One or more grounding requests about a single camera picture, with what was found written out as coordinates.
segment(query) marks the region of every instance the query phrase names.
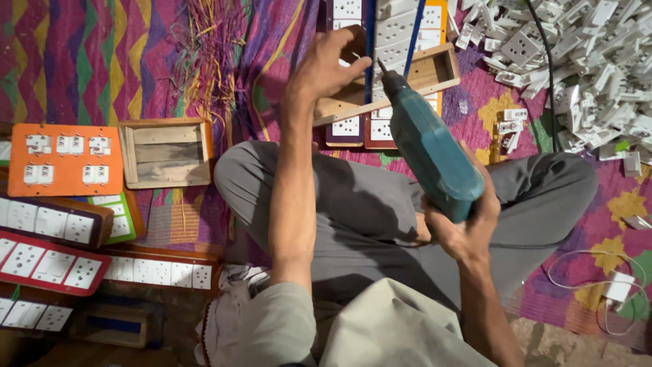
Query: white cable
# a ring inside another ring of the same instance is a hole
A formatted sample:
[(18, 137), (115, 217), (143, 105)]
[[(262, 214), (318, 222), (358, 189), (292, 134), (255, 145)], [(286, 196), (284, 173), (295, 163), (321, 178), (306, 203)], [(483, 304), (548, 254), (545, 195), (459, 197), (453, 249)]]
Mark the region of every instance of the white cable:
[[(594, 281), (592, 283), (586, 283), (586, 284), (582, 284), (582, 285), (563, 285), (563, 284), (559, 284), (556, 281), (554, 281), (552, 279), (552, 276), (550, 275), (550, 271), (555, 267), (555, 265), (561, 259), (565, 258), (566, 256), (573, 255), (575, 253), (590, 253), (590, 254), (598, 253), (598, 254), (601, 254), (601, 255), (613, 255), (613, 256), (622, 257), (622, 258), (628, 260), (629, 262), (634, 263), (641, 270), (641, 274), (643, 274), (643, 282), (642, 282), (642, 284), (645, 285), (645, 283), (647, 281), (647, 277), (645, 276), (645, 270), (643, 269), (641, 264), (637, 263), (636, 260), (632, 259), (631, 257), (629, 257), (629, 256), (627, 256), (625, 254), (614, 253), (614, 252), (609, 252), (609, 251), (601, 251), (601, 250), (579, 249), (579, 250), (576, 250), (576, 251), (571, 251), (571, 252), (565, 253), (562, 256), (558, 257), (555, 261), (552, 262), (552, 264), (546, 270), (546, 275), (548, 276), (548, 279), (550, 280), (550, 282), (552, 282), (554, 285), (557, 285), (558, 287), (565, 288), (565, 289), (582, 289), (582, 288), (594, 287), (594, 286), (600, 285), (600, 284), (613, 284), (613, 283), (629, 284), (629, 285), (633, 285), (633, 286), (638, 288), (638, 293), (643, 294), (643, 297), (645, 297), (645, 304), (649, 306), (650, 301), (649, 301), (649, 298), (647, 297), (647, 294), (645, 293), (645, 289), (641, 285), (636, 284), (636, 283), (629, 283), (628, 281), (617, 281), (617, 280), (602, 280), (602, 281)], [(623, 304), (625, 304), (627, 302), (630, 302), (632, 299), (633, 299), (633, 296), (629, 297), (629, 299), (624, 301)], [(604, 305), (604, 329), (607, 332), (607, 334), (609, 334), (609, 335), (623, 336), (623, 335), (627, 334), (628, 332), (630, 332), (630, 330), (632, 330), (632, 327), (634, 327), (634, 324), (636, 322), (636, 316), (632, 315), (632, 323), (627, 327), (627, 329), (625, 329), (624, 332), (612, 332), (611, 330), (609, 330), (609, 326), (608, 326), (608, 323), (607, 323), (607, 315), (609, 314), (609, 305), (610, 304), (611, 304), (611, 302), (605, 302), (605, 305)]]

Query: gray trousers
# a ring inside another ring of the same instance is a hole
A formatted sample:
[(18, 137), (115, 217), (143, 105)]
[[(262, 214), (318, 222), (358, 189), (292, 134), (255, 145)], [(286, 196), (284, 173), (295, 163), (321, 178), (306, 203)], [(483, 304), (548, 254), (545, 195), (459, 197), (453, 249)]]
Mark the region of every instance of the gray trousers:
[[(215, 184), (248, 234), (269, 252), (269, 204), (278, 145), (249, 141), (217, 162)], [(458, 267), (438, 245), (412, 247), (420, 185), (407, 176), (321, 154), (312, 157), (317, 236), (316, 298), (346, 302), (392, 278), (451, 309), (460, 305)], [(582, 157), (549, 153), (488, 167), (502, 204), (490, 244), (492, 276), (508, 299), (571, 232), (597, 190)]]

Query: shirt sleeve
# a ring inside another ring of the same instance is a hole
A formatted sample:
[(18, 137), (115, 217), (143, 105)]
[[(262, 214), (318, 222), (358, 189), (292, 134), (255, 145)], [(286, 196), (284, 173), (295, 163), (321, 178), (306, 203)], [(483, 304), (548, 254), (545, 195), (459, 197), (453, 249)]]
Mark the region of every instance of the shirt sleeve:
[(267, 288), (249, 303), (243, 320), (240, 345), (229, 366), (316, 366), (310, 354), (317, 330), (312, 298), (301, 285), (286, 282)]

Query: black cable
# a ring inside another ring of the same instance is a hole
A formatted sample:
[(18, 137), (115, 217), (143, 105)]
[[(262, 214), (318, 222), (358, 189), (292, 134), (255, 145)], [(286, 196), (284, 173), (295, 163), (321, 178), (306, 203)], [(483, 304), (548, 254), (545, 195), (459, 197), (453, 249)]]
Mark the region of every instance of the black cable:
[(532, 14), (532, 18), (534, 18), (534, 22), (537, 24), (537, 28), (539, 28), (539, 33), (541, 34), (541, 38), (543, 39), (543, 47), (546, 49), (546, 55), (548, 56), (548, 73), (550, 74), (550, 86), (548, 88), (548, 97), (550, 98), (550, 113), (552, 114), (552, 119), (551, 119), (551, 130), (552, 130), (552, 151), (556, 152), (557, 151), (557, 133), (556, 133), (556, 122), (557, 122), (557, 115), (555, 115), (555, 95), (554, 95), (554, 75), (552, 74), (552, 53), (550, 52), (550, 45), (548, 45), (548, 39), (546, 38), (546, 33), (543, 30), (543, 27), (541, 26), (541, 22), (539, 21), (539, 17), (537, 16), (537, 13), (534, 11), (534, 7), (532, 6), (532, 2), (530, 0), (526, 0), (527, 8), (529, 9), (530, 13)]

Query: teal drill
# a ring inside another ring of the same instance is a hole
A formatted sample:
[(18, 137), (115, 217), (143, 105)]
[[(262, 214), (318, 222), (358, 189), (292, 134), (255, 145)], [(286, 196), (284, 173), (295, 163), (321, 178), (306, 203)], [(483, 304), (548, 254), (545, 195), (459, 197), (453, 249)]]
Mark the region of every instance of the teal drill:
[(396, 71), (383, 71), (383, 90), (392, 103), (389, 129), (432, 204), (453, 223), (466, 220), (484, 191), (480, 172), (466, 156), (430, 103)]

